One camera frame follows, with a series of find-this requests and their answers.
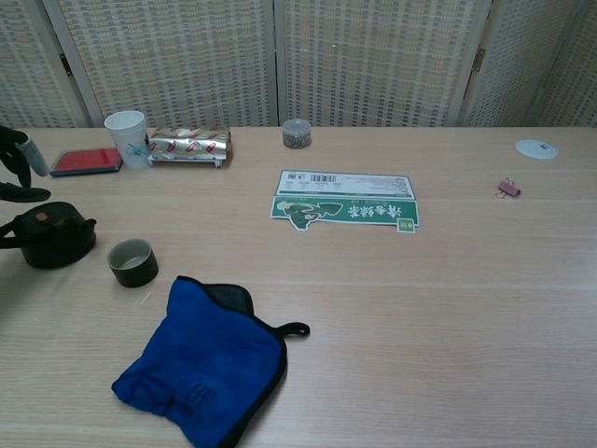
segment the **light wood tabletop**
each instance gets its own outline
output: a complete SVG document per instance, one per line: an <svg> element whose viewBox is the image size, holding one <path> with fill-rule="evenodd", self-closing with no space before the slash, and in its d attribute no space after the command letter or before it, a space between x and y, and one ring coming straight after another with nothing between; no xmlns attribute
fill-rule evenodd
<svg viewBox="0 0 597 448"><path fill-rule="evenodd" d="M108 133L30 130L48 162ZM0 252L0 446L184 447L177 426L112 382L164 317L178 274L234 283L271 325L302 321L288 372L242 438L266 448L597 446L597 131L232 129L212 165L39 178L98 221L97 246L55 271ZM539 161L517 140L560 150ZM282 169L408 175L421 228L270 219ZM495 196L509 177L518 199ZM16 177L0 170L0 180ZM33 204L0 203L0 222ZM117 284L106 256L139 237L159 276Z"/></svg>

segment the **white round sticker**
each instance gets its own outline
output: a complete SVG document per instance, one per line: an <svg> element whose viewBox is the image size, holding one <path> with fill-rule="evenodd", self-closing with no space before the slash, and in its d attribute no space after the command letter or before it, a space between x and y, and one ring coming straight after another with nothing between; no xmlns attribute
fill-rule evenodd
<svg viewBox="0 0 597 448"><path fill-rule="evenodd" d="M534 159L554 159L558 155L556 147L540 140L519 140L516 142L516 149L520 154Z"/></svg>

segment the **white paper cup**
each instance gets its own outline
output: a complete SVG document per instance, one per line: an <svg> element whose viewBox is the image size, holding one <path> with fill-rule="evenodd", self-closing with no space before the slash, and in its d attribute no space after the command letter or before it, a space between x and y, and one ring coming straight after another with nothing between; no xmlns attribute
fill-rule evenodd
<svg viewBox="0 0 597 448"><path fill-rule="evenodd" d="M149 166L147 123L143 112L123 110L104 120L105 128L112 134L120 157L127 168L141 170Z"/></svg>

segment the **blue towel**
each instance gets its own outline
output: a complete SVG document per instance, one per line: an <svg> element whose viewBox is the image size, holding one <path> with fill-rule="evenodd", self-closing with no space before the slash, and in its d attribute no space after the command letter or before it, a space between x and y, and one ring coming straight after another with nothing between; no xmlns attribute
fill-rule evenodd
<svg viewBox="0 0 597 448"><path fill-rule="evenodd" d="M166 317L112 390L175 422L196 447L231 447L284 374L284 336L309 332L301 323L272 328L179 276Z"/></svg>

